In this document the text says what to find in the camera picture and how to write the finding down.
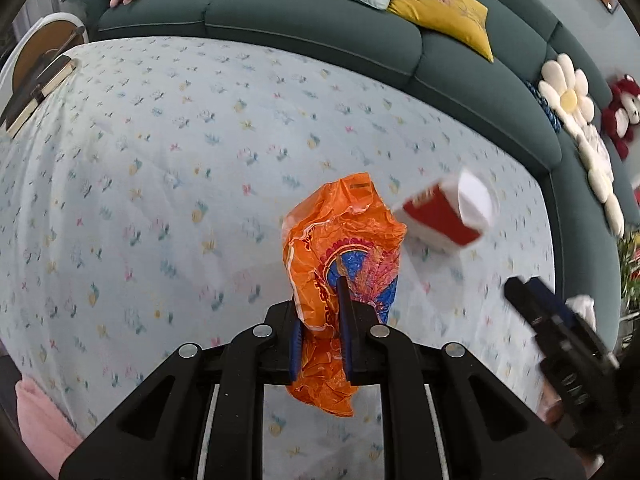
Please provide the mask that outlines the person's right hand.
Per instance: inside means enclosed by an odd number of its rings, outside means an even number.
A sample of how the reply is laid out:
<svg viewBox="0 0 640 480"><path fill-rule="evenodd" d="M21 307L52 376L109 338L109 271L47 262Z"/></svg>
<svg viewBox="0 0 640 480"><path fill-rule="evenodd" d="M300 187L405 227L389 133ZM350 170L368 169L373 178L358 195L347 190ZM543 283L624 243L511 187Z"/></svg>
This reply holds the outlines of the person's right hand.
<svg viewBox="0 0 640 480"><path fill-rule="evenodd" d="M537 415L548 425L556 425L564 415L564 406L560 396L548 382L542 386ZM579 448L574 448L585 469L586 477L590 479L604 464L604 458L600 454L585 453Z"/></svg>

